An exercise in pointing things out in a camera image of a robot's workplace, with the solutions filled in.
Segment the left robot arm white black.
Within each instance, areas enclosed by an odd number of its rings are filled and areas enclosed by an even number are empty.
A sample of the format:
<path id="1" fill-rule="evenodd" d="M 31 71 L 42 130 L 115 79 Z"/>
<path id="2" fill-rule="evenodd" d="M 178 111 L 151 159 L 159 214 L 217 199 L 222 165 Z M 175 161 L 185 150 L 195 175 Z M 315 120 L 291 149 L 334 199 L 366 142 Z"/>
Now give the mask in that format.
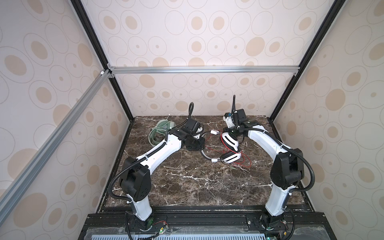
<path id="1" fill-rule="evenodd" d="M 136 157 L 129 157 L 128 164 L 118 173 L 108 186 L 110 197 L 128 201 L 135 217 L 147 221 L 152 217 L 149 192 L 152 188 L 151 175 L 160 164 L 182 148 L 188 151 L 201 151 L 205 138 L 192 136 L 181 130 L 172 130 L 159 144 L 148 152 Z"/>

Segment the mint green headphones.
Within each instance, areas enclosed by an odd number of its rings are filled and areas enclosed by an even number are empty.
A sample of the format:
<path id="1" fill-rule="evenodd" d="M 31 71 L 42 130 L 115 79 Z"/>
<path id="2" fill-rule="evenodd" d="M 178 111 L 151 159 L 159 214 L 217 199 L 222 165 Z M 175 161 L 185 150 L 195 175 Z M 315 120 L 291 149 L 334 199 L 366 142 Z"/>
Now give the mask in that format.
<path id="1" fill-rule="evenodd" d="M 160 120 L 157 122 L 156 126 L 153 127 L 148 135 L 148 141 L 151 146 L 155 147 L 157 144 L 161 142 L 158 140 L 159 137 L 165 137 L 167 130 L 170 130 L 175 126 L 173 121 L 169 120 Z"/>

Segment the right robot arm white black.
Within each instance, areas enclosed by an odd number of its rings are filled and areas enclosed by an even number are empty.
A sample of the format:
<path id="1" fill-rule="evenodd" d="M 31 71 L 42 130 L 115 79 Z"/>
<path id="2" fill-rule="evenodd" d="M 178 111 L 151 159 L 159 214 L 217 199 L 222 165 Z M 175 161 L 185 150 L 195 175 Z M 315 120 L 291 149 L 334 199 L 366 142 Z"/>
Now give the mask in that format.
<path id="1" fill-rule="evenodd" d="M 232 117 L 227 117 L 225 122 L 227 128 L 221 139 L 233 153 L 241 152 L 238 136 L 245 135 L 273 160 L 270 172 L 272 191 L 265 205 L 268 217 L 281 216 L 293 192 L 306 192 L 314 186 L 315 172 L 300 149 L 283 144 L 257 121 L 235 123 Z"/>

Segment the white black headphones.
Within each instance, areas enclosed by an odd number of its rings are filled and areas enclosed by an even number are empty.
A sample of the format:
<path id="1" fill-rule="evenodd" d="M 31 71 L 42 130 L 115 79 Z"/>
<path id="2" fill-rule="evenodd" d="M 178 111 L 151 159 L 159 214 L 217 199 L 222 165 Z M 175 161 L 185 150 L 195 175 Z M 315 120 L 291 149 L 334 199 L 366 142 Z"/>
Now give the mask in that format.
<path id="1" fill-rule="evenodd" d="M 219 158 L 211 158 L 204 152 L 204 150 L 206 148 L 206 145 L 205 145 L 204 149 L 201 150 L 200 152 L 206 160 L 209 160 L 213 163 L 222 162 L 225 164 L 232 164 L 242 157 L 242 150 L 239 147 L 239 142 L 232 139 L 229 136 L 228 132 L 221 133 L 221 132 L 216 131 L 216 130 L 211 130 L 210 132 L 202 133 L 202 135 L 200 137 L 205 138 L 205 136 L 208 134 L 220 136 L 220 140 L 221 140 L 222 144 L 224 145 L 224 147 L 227 149 L 227 151 L 225 153 L 223 153 Z"/>

